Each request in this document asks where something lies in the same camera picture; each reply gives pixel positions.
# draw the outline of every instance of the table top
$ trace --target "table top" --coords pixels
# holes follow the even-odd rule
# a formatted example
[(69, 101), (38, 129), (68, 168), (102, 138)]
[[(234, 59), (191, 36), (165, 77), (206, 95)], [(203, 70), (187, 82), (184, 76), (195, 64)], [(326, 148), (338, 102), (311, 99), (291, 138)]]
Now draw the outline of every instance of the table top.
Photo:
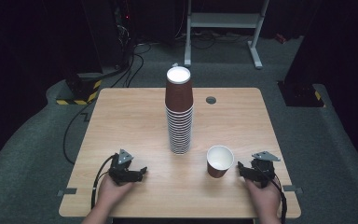
[[(281, 159), (275, 173), (292, 185), (259, 89), (193, 88), (193, 95), (191, 149), (177, 155), (170, 151), (164, 88), (101, 90), (67, 186), (76, 194), (63, 196), (60, 214), (87, 215), (98, 170), (121, 148), (134, 157), (130, 170), (147, 166), (147, 173), (111, 217), (256, 217), (237, 163), (250, 166), (252, 154), (261, 151)], [(206, 102), (210, 96), (215, 104)], [(206, 153), (214, 145), (229, 147), (235, 157), (221, 178), (207, 173)], [(295, 193), (285, 195), (286, 216), (299, 217)]]

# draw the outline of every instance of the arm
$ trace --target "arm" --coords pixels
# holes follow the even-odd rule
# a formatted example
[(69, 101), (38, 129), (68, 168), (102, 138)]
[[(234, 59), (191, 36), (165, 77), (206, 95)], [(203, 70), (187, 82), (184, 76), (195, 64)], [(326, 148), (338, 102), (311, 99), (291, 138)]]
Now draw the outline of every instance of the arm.
[(281, 223), (277, 216), (281, 195), (275, 186), (269, 182), (265, 188), (260, 189), (252, 180), (246, 179), (245, 183), (251, 194), (260, 224)]
[(105, 175), (98, 190), (97, 203), (82, 223), (104, 224), (109, 217), (110, 211), (130, 191), (133, 185), (134, 183), (130, 182), (123, 186), (118, 186), (109, 175)]

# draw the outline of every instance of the white metal stand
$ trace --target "white metal stand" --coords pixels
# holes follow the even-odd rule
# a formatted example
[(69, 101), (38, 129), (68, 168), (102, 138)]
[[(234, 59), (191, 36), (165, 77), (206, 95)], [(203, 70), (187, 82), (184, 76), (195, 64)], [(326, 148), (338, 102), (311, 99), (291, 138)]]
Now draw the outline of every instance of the white metal stand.
[(266, 17), (268, 5), (269, 0), (264, 0), (261, 12), (255, 14), (192, 13), (191, 0), (188, 0), (185, 66), (191, 65), (191, 27), (253, 28), (255, 29), (254, 38), (252, 41), (248, 41), (248, 46), (255, 62), (255, 68), (261, 69), (263, 65), (258, 57), (255, 45)]

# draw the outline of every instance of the brown paper cup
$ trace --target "brown paper cup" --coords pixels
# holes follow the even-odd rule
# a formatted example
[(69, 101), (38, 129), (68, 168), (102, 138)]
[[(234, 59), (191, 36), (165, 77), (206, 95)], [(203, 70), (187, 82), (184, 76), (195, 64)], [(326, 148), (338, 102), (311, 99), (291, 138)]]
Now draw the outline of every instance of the brown paper cup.
[(173, 112), (185, 112), (193, 106), (193, 90), (190, 71), (176, 66), (168, 70), (165, 105)]
[(208, 150), (207, 170), (211, 177), (222, 177), (234, 162), (231, 150), (224, 146), (214, 146)]

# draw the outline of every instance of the gray carpet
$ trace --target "gray carpet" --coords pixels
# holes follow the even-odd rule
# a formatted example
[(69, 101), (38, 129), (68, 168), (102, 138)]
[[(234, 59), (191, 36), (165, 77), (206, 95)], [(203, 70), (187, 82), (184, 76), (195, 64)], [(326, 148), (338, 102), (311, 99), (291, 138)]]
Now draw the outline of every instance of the gray carpet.
[[(234, 42), (217, 42), (210, 48), (207, 47), (211, 41), (195, 40), (195, 47), (207, 49), (193, 48), (190, 71), (194, 87), (261, 90), (289, 175), (294, 185), (302, 189), (297, 194), (302, 215), (287, 223), (358, 223), (358, 154), (326, 89), (323, 85), (314, 86), (326, 107), (287, 107), (277, 85), (278, 80), (284, 80), (301, 39), (284, 45), (260, 39), (257, 49), (264, 65), (262, 70), (254, 68), (244, 40), (242, 37)], [(151, 45), (149, 51), (147, 45), (138, 47), (136, 52), (145, 63), (131, 87), (164, 87), (166, 71), (173, 63), (183, 64), (183, 45), (182, 42), (175, 47)], [(131, 73), (140, 65), (141, 60), (135, 57)], [(102, 87), (110, 87), (118, 78), (105, 79)], [(123, 80), (117, 88), (122, 87)], [(48, 105), (25, 122), (0, 153), (0, 223), (79, 223), (82, 220), (61, 217), (58, 213), (62, 197), (57, 193), (66, 188), (73, 168), (63, 156), (62, 139), (71, 119), (83, 108), (55, 104), (62, 85), (63, 81), (48, 90)], [(92, 108), (93, 105), (85, 110), (89, 116)], [(65, 148), (73, 161), (87, 126), (81, 115), (66, 135)]]

